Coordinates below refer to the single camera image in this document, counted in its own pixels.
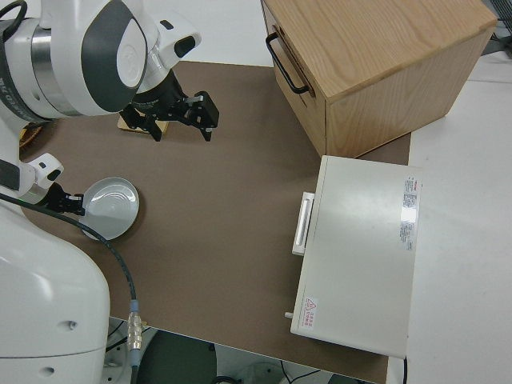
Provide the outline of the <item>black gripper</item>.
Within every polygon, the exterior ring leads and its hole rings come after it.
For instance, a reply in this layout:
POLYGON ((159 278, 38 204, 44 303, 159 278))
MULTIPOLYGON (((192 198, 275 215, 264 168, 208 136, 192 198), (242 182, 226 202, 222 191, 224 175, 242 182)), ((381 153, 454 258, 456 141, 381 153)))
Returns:
POLYGON ((76 209, 76 215, 84 216, 83 197, 83 194, 69 194, 59 184, 53 184, 42 200, 42 206, 58 213, 63 213, 64 209, 76 209))
POLYGON ((205 91, 193 97, 137 104, 132 102, 120 112, 129 129, 149 130, 156 142, 162 139, 164 122, 180 122, 199 128, 206 142, 211 141, 213 128, 218 125, 219 112, 211 97, 205 91))

